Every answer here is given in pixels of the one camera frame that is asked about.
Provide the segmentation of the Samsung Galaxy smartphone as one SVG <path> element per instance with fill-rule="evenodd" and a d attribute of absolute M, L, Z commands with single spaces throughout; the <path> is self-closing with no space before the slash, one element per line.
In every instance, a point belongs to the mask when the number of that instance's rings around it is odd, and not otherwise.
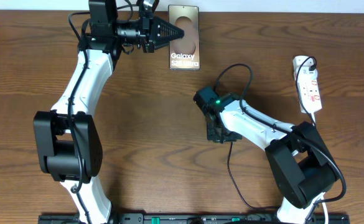
<path fill-rule="evenodd" d="M 182 29 L 184 36 L 169 46 L 171 70 L 200 69 L 200 28 L 197 6 L 169 5 L 169 22 Z"/>

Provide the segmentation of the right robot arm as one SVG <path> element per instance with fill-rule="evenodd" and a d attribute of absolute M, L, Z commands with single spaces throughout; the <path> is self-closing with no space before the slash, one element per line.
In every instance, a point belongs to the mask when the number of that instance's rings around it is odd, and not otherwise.
<path fill-rule="evenodd" d="M 259 112 L 239 96 L 219 96 L 207 86 L 193 101 L 206 117 L 207 139 L 233 143 L 246 138 L 265 152 L 283 201 L 283 223 L 309 223 L 324 195 L 342 173 L 314 125 L 283 123 Z"/>

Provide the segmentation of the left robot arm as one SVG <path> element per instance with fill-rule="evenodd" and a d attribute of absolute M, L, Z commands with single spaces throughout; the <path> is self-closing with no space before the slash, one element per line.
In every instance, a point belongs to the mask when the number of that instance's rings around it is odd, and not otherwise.
<path fill-rule="evenodd" d="M 145 53 L 184 36 L 182 29 L 155 16 L 157 1 L 130 4 L 138 18 L 118 17 L 113 0 L 88 3 L 87 19 L 75 31 L 78 62 L 60 99 L 49 111 L 38 111 L 33 126 L 39 165 L 71 195 L 78 215 L 48 217 L 50 223 L 115 223 L 118 219 L 103 191 L 99 172 L 103 148 L 94 114 L 103 87 L 121 54 Z"/>

